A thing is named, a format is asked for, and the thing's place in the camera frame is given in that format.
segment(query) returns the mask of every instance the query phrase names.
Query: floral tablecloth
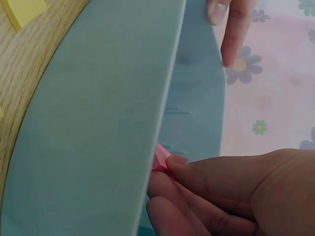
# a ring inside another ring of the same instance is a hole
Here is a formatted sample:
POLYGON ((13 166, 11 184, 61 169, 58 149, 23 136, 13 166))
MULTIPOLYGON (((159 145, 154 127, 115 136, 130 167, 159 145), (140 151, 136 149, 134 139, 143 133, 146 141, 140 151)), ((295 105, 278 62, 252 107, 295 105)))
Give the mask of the floral tablecloth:
POLYGON ((221 155, 315 149, 315 0, 258 0, 225 73, 221 155))

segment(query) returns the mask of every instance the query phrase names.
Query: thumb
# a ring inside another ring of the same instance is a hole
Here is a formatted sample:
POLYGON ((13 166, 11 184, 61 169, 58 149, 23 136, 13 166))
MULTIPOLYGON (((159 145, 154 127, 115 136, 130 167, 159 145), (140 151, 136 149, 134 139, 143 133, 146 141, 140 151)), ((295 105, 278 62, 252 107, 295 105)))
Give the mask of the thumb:
POLYGON ((216 195, 250 203, 255 190, 294 150, 279 150, 258 156, 224 156, 187 163, 172 155, 167 166, 177 182, 197 195, 216 195))
POLYGON ((207 0, 207 15, 213 25, 222 24, 230 3, 231 0, 207 0))

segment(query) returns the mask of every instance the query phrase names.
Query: wooden table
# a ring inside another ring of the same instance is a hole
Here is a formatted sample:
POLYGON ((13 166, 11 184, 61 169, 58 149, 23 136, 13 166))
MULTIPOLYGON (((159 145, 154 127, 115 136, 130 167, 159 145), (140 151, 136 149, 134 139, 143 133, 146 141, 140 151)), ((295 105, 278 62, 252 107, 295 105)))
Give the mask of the wooden table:
POLYGON ((89 0, 46 0, 47 11, 16 32, 0 5, 0 202, 25 112, 50 59, 89 0))

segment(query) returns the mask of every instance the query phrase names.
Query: small pink paper piece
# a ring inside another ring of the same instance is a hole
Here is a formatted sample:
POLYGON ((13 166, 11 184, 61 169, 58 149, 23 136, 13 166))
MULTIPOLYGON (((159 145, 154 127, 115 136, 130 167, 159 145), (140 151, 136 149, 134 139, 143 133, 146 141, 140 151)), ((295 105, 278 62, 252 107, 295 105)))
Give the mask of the small pink paper piece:
POLYGON ((156 153, 154 155, 152 171, 168 173, 166 160, 170 155, 171 154, 158 143, 156 153))

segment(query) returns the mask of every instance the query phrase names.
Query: yellow paper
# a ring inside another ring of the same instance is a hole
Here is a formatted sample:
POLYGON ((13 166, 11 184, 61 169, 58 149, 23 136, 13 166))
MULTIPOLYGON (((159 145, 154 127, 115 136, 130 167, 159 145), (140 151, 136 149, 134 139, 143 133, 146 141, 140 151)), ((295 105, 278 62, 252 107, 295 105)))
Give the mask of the yellow paper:
POLYGON ((44 0, 0 0, 0 2, 16 31, 47 9, 44 0))
POLYGON ((0 107, 0 118, 2 118, 2 117, 3 117, 3 111, 2 111, 2 109, 0 107))

